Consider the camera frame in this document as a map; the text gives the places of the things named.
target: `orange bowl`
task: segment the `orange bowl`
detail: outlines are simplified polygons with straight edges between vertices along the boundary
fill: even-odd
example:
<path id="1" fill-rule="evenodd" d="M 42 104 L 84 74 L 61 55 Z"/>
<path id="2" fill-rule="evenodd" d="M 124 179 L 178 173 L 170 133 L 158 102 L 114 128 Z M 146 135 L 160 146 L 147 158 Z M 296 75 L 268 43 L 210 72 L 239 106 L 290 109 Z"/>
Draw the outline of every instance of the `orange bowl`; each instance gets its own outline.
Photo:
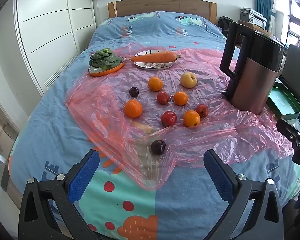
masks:
<path id="1" fill-rule="evenodd" d="M 124 58 L 123 57 L 120 57 L 122 58 L 122 63 L 112 69 L 108 69 L 108 70 L 104 70 L 104 71 L 101 71 L 101 72 L 93 72 L 93 69 L 96 69 L 95 67 L 92 67 L 90 66 L 89 68 L 89 74 L 93 77 L 102 77 L 102 76 L 105 76 L 105 75 L 108 75 L 108 74 L 111 74 L 113 72 L 116 72 L 118 71 L 120 68 L 123 67 L 124 65 Z"/>

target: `yellow pear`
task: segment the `yellow pear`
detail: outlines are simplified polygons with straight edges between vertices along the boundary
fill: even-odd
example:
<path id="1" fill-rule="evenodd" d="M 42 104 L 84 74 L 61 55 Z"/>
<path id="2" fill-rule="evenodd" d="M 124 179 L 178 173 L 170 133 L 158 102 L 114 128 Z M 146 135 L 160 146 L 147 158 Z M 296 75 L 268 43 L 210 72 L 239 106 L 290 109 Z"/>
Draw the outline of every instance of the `yellow pear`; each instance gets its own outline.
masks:
<path id="1" fill-rule="evenodd" d="M 182 74 L 180 81 L 185 88 L 193 88 L 197 84 L 197 78 L 191 72 Z"/>

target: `box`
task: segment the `box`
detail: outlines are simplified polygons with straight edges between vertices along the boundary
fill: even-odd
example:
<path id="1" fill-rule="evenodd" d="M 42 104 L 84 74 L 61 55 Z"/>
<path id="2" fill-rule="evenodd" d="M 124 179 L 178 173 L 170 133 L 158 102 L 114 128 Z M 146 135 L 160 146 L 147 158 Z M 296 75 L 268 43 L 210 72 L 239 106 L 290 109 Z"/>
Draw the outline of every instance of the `box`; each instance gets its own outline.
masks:
<path id="1" fill-rule="evenodd" d="M 281 82 L 274 83 L 267 105 L 278 119 L 292 120 L 300 114 L 300 103 Z"/>
<path id="2" fill-rule="evenodd" d="M 256 31 L 259 31 L 259 32 L 265 34 L 265 35 L 268 35 L 269 37 L 272 37 L 272 35 L 271 35 L 270 32 L 267 32 L 266 30 L 261 29 L 259 26 L 255 25 L 255 24 L 248 23 L 248 22 L 245 22 L 245 21 L 242 21 L 242 20 L 239 20 L 238 23 L 242 24 L 242 25 L 246 25 L 249 28 L 252 28 L 252 29 L 254 29 Z"/>
<path id="3" fill-rule="evenodd" d="M 240 20 L 259 26 L 261 29 L 266 29 L 267 19 L 262 14 L 250 8 L 240 9 Z"/>

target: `wardrobe door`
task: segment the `wardrobe door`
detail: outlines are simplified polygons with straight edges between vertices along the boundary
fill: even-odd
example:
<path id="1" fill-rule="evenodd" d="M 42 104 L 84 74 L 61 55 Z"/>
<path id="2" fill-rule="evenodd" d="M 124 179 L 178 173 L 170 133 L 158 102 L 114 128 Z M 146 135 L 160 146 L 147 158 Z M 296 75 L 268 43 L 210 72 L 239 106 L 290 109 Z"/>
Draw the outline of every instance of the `wardrobe door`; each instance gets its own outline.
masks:
<path id="1" fill-rule="evenodd" d="M 96 29 L 92 0 L 68 0 L 72 29 L 78 52 L 89 45 Z"/>
<path id="2" fill-rule="evenodd" d="M 67 0 L 17 0 L 17 15 L 29 72 L 45 93 L 78 55 Z"/>

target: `blue bedsheet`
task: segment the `blue bedsheet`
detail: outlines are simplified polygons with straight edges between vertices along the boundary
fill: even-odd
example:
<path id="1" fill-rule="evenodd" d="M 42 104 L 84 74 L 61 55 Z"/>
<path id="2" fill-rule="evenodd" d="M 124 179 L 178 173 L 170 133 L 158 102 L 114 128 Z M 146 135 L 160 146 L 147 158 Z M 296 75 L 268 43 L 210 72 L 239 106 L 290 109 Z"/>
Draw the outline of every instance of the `blue bedsheet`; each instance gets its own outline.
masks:
<path id="1" fill-rule="evenodd" d="M 10 159 L 10 176 L 21 193 L 29 177 L 47 180 L 67 173 L 94 147 L 64 105 L 65 94 L 87 70 L 91 52 L 104 47 L 116 49 L 131 42 L 172 50 L 190 47 L 223 51 L 226 38 L 208 20 L 179 13 L 154 12 L 113 18 L 100 24 L 89 47 L 56 79 L 17 138 Z M 143 235 L 134 225 L 142 228 L 144 224 L 146 236 L 152 236 L 152 240 L 199 240 L 212 229 L 227 206 L 203 168 L 176 167 L 161 188 L 146 191 L 124 172 L 114 172 L 115 164 L 109 165 L 107 161 L 106 157 L 101 158 L 100 167 L 76 203 L 90 228 L 101 234 L 122 240 L 141 239 Z M 278 159 L 274 150 L 267 150 L 231 166 L 249 179 L 273 178 L 282 206 L 299 190 L 300 166 L 292 162 L 291 156 Z M 58 210 L 52 210 L 60 220 Z M 248 210 L 236 233 L 247 216 Z"/>

